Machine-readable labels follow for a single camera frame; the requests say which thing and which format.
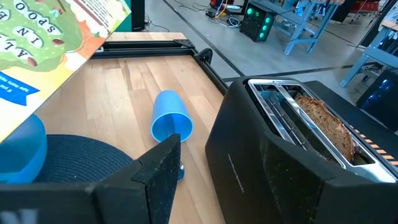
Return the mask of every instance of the concrete floor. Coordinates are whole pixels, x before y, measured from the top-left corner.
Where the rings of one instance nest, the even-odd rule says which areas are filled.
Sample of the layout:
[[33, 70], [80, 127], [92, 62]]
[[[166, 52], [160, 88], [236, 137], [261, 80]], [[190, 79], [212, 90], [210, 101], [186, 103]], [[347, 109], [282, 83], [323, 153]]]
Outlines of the concrete floor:
[[[209, 0], [180, 0], [185, 6], [193, 3], [208, 5]], [[363, 38], [370, 26], [368, 20], [361, 26], [361, 21], [348, 25], [348, 18], [343, 25], [329, 24], [311, 54], [306, 52], [305, 45], [297, 45], [289, 56], [284, 55], [288, 37], [272, 28], [266, 42], [255, 43], [249, 37], [239, 32], [212, 23], [204, 11], [194, 12], [174, 0], [146, 0], [146, 13], [154, 24], [167, 27], [171, 32], [182, 32], [190, 39], [198, 50], [212, 48], [214, 56], [212, 66], [222, 78], [239, 77], [231, 68], [235, 66], [247, 76], [276, 73], [298, 73], [287, 77], [300, 81], [318, 80], [337, 94], [353, 103], [358, 99], [358, 91], [363, 89], [361, 82], [353, 82], [348, 88], [338, 84], [349, 69], [339, 69], [352, 65], [362, 54], [363, 49], [354, 48]], [[312, 29], [316, 29], [319, 21], [313, 21]], [[151, 27], [151, 32], [164, 32], [163, 28]]]

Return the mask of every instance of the toaster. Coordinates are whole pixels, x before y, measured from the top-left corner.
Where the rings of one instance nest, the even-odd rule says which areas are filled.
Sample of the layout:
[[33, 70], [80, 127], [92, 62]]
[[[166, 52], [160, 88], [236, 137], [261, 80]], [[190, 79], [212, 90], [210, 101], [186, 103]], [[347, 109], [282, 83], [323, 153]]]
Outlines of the toaster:
[[226, 92], [206, 143], [226, 223], [398, 223], [398, 173], [338, 114], [348, 161], [295, 98], [288, 78], [243, 77]]

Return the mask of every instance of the bread slice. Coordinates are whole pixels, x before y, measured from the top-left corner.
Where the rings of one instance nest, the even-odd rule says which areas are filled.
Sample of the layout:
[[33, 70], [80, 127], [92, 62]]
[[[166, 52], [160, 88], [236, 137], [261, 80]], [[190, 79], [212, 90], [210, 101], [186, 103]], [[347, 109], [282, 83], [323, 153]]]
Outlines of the bread slice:
[[354, 157], [353, 139], [343, 123], [328, 111], [325, 103], [308, 96], [298, 96], [295, 100], [342, 155], [351, 162]]

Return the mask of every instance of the blue container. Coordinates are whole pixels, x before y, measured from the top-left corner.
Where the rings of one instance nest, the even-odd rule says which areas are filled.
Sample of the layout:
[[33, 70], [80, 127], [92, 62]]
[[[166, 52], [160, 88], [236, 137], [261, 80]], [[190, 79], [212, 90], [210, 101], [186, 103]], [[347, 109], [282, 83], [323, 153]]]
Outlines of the blue container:
[[173, 90], [157, 95], [152, 114], [150, 132], [161, 142], [172, 134], [180, 134], [181, 142], [187, 140], [193, 131], [193, 122], [180, 96]]
[[43, 167], [46, 154], [44, 125], [32, 115], [0, 143], [0, 183], [32, 183]]

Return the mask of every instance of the children's book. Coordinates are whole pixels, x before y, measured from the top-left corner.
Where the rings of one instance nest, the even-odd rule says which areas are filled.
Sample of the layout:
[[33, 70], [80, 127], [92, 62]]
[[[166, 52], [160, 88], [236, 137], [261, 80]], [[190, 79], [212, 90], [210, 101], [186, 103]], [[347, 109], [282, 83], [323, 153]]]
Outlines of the children's book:
[[0, 0], [0, 142], [130, 13], [124, 0]]

